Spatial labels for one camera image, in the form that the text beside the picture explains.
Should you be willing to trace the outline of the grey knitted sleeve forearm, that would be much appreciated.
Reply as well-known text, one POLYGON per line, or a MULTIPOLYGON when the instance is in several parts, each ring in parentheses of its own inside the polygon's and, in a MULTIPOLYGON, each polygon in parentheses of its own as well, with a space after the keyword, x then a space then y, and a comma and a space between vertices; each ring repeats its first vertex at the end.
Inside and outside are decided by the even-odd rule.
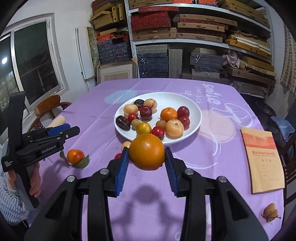
POLYGON ((18 191, 9 187, 2 167, 0 179, 1 213, 10 225, 18 225, 27 219, 30 212, 26 209, 18 191))

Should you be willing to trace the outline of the person's left hand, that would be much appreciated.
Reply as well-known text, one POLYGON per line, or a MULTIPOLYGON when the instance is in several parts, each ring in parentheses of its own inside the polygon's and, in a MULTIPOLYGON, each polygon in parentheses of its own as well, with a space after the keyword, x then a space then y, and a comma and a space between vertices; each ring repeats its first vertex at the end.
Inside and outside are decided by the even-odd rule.
MULTIPOLYGON (((20 197, 19 192, 16 188, 16 173, 14 170, 10 170, 6 173, 7 183, 10 189, 10 192, 15 197, 20 197)), ((40 177, 40 165, 39 162, 34 164, 34 170, 30 179, 30 191, 29 194, 37 198, 41 193, 41 177, 40 177)))

